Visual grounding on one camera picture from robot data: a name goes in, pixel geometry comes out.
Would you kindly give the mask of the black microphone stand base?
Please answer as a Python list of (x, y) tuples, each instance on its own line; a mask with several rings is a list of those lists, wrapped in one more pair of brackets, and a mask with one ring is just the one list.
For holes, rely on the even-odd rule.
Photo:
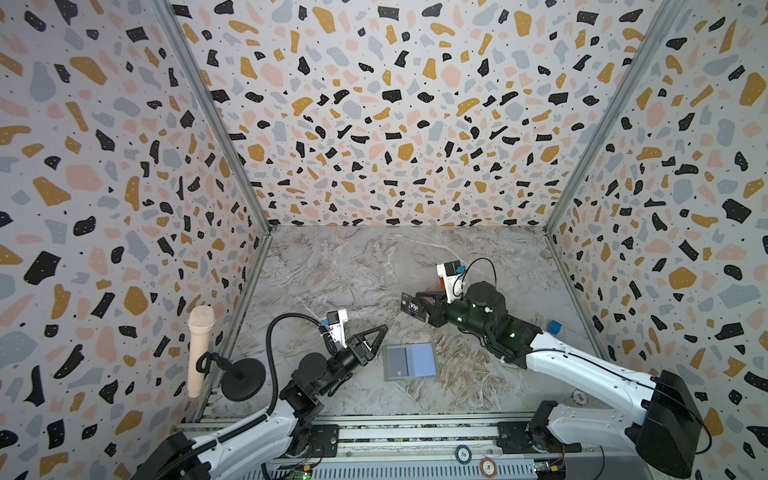
[(264, 364), (254, 358), (226, 363), (220, 383), (221, 393), (232, 402), (243, 402), (254, 397), (266, 381)]

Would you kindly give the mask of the blue tag on table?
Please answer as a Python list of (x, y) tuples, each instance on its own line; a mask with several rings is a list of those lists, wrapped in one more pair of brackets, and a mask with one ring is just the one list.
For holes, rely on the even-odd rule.
[(550, 320), (547, 324), (547, 332), (553, 336), (557, 336), (561, 333), (563, 325), (556, 320)]

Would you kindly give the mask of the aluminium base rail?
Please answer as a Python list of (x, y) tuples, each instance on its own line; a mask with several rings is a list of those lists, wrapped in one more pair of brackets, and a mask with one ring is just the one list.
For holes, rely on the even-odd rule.
[[(501, 437), (523, 438), (527, 421), (518, 414), (321, 417), (300, 454), (284, 454), (234, 479), (486, 479), (479, 468), (485, 457), (498, 468), (492, 479), (665, 476), (634, 453), (591, 444), (572, 445), (562, 453), (501, 448)], [(178, 431), (192, 439), (237, 422), (204, 421)], [(468, 465), (456, 461), (458, 445), (470, 448)]]

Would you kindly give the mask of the beige microphone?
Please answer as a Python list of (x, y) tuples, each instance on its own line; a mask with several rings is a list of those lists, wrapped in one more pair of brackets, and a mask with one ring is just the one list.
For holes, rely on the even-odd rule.
[(209, 305), (196, 306), (190, 313), (187, 326), (190, 332), (187, 394), (191, 399), (203, 393), (205, 374), (197, 368), (197, 362), (208, 352), (210, 335), (216, 324), (216, 314)]

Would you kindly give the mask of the round sticker on rail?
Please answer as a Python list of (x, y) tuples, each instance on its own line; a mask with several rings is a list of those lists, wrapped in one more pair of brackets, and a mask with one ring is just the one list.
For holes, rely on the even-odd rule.
[(456, 461), (461, 465), (468, 465), (472, 461), (472, 452), (466, 445), (458, 445), (454, 455)]

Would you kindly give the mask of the beige leather card holder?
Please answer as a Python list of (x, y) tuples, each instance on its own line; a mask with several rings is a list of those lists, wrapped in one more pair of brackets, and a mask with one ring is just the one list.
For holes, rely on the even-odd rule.
[[(412, 380), (420, 378), (429, 378), (437, 375), (437, 361), (432, 343), (416, 343), (390, 346), (405, 346), (408, 354), (409, 375), (405, 379)], [(386, 349), (384, 351), (384, 378), (386, 378)]]

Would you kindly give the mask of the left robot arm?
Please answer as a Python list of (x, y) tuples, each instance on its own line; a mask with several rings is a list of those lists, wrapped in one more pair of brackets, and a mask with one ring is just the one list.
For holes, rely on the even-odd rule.
[(188, 438), (176, 432), (141, 464), (135, 479), (234, 479), (307, 446), (321, 397), (353, 371), (375, 359), (388, 327), (380, 325), (346, 340), (333, 356), (312, 352), (301, 359), (275, 404), (213, 433)]

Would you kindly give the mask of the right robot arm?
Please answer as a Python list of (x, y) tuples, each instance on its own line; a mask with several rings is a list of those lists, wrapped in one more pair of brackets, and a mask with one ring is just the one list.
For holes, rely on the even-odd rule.
[(453, 325), (500, 361), (556, 378), (603, 404), (585, 408), (545, 400), (523, 438), (501, 437), (501, 448), (562, 453), (591, 444), (633, 451), (674, 478), (692, 475), (699, 439), (708, 430), (679, 375), (633, 371), (572, 347), (509, 314), (505, 297), (486, 281), (457, 298), (445, 291), (403, 294), (400, 307), (435, 328)]

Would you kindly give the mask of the red round sticker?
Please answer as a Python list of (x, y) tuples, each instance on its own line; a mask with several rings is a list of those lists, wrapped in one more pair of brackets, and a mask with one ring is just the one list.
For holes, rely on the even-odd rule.
[(498, 468), (495, 461), (485, 457), (480, 461), (480, 473), (486, 479), (492, 479), (498, 475)]

